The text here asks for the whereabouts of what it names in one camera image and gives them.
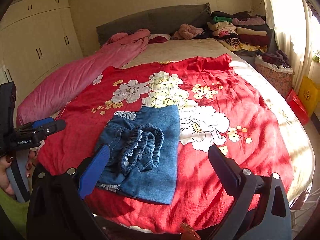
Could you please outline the person left hand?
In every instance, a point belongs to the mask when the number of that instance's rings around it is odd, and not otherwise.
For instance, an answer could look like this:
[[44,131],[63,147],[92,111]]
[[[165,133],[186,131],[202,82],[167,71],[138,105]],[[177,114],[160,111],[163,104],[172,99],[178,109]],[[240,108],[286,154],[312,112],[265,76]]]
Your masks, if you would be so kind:
[[[34,170],[34,164],[36,163],[36,158],[37,158],[37,152],[35,151],[29,151],[29,155],[28,155],[28,161],[26,163],[25,166],[25,176],[27,178],[31,178],[32,174],[33,174],[33,170]],[[7,176],[7,172],[6,170],[10,167],[11,163],[12,163],[13,158],[9,157],[8,155],[1,157],[1,170],[0,170],[0,178],[1,178],[1,189],[9,196],[13,196],[14,190],[11,186],[11,183],[9,182],[8,176]]]

